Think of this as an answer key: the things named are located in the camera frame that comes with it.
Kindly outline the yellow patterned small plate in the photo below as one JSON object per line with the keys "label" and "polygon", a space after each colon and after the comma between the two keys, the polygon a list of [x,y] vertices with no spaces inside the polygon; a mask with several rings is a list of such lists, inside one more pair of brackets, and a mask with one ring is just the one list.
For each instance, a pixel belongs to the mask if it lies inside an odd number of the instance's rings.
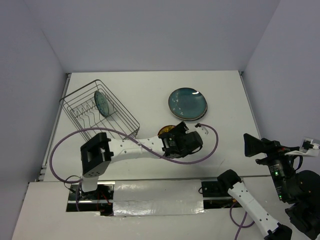
{"label": "yellow patterned small plate", "polygon": [[159,130],[157,136],[159,138],[167,137],[174,132],[175,127],[176,127],[175,125],[166,125]]}

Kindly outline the dark green plate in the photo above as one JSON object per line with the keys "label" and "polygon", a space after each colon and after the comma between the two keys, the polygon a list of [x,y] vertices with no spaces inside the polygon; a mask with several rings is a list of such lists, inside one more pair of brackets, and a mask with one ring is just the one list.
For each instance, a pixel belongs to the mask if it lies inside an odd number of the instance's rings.
{"label": "dark green plate", "polygon": [[190,87],[174,90],[168,97],[168,107],[177,118],[180,113],[208,111],[208,103],[203,94]]}

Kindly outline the blue white floral plate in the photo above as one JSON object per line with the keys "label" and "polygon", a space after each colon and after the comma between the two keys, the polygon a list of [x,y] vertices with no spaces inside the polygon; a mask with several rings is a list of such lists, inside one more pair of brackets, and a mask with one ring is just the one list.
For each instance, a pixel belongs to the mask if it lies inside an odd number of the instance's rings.
{"label": "blue white floral plate", "polygon": [[178,115],[178,118],[183,120],[183,121],[187,121],[187,122],[194,122],[194,121],[198,121],[200,119],[202,119],[207,113],[207,110],[202,111],[202,112],[181,112]]}

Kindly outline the green blue patterned small plate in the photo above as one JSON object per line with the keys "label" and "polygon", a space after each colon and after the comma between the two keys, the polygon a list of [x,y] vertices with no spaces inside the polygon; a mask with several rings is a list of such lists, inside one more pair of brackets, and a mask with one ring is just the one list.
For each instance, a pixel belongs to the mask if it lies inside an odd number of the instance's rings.
{"label": "green blue patterned small plate", "polygon": [[107,98],[100,91],[95,91],[94,102],[99,113],[107,118],[110,112]]}

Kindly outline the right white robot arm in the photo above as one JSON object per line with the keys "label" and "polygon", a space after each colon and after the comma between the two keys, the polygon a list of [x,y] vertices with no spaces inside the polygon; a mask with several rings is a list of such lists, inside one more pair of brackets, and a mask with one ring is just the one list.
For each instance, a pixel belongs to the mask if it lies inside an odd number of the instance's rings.
{"label": "right white robot arm", "polygon": [[289,240],[292,229],[266,211],[278,198],[290,206],[284,209],[289,221],[298,231],[315,240],[320,236],[320,176],[312,170],[300,170],[305,157],[317,157],[320,153],[320,142],[305,137],[300,146],[288,147],[279,141],[258,139],[248,133],[243,135],[244,154],[253,157],[265,154],[256,159],[259,165],[267,166],[275,191],[271,202],[263,203],[270,191],[256,188],[262,196],[252,195],[238,174],[229,169],[217,177],[217,190],[223,196],[230,195],[249,214],[265,240]]}

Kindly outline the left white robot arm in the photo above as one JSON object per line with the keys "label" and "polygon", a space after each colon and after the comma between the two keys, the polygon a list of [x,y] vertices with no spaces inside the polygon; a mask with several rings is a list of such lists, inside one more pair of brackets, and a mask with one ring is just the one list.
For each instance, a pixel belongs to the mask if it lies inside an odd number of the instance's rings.
{"label": "left white robot arm", "polygon": [[95,198],[99,176],[105,173],[112,162],[161,157],[174,160],[198,152],[203,147],[203,140],[197,131],[188,130],[186,124],[181,122],[168,132],[145,139],[114,139],[105,132],[96,134],[80,147],[80,194],[88,200]]}

